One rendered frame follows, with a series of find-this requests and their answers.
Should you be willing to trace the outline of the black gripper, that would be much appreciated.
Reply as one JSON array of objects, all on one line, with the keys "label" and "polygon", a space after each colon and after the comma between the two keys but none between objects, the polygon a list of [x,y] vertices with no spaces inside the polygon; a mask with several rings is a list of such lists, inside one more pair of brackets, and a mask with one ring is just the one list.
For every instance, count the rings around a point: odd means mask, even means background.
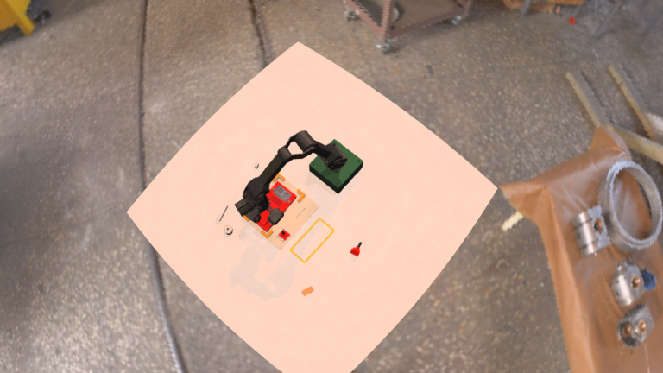
[{"label": "black gripper", "polygon": [[[263,210],[263,211],[268,211],[269,215],[266,217],[266,219],[273,225],[278,225],[278,222],[284,217],[284,212],[279,210],[278,208],[273,208],[271,206],[270,198],[267,196],[268,200],[267,203],[264,205],[258,205],[258,207]],[[271,208],[271,210],[269,209]]]}]

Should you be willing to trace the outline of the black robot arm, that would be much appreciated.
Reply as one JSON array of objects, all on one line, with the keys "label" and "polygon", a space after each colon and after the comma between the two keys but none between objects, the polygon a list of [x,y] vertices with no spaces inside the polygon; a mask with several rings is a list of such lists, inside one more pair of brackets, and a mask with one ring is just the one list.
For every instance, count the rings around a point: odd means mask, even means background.
[{"label": "black robot arm", "polygon": [[[300,151],[303,153],[291,154],[288,147],[293,141],[296,142]],[[245,215],[254,223],[258,223],[262,219],[261,215],[263,210],[261,210],[258,205],[264,205],[267,203],[267,194],[270,193],[270,182],[288,162],[295,159],[303,159],[311,153],[314,153],[319,155],[330,170],[338,172],[348,160],[337,144],[325,145],[317,142],[313,140],[307,130],[300,130],[290,136],[287,143],[280,147],[276,153],[275,158],[267,165],[260,175],[252,178],[244,188],[243,194],[245,197],[234,204],[241,217]]]}]

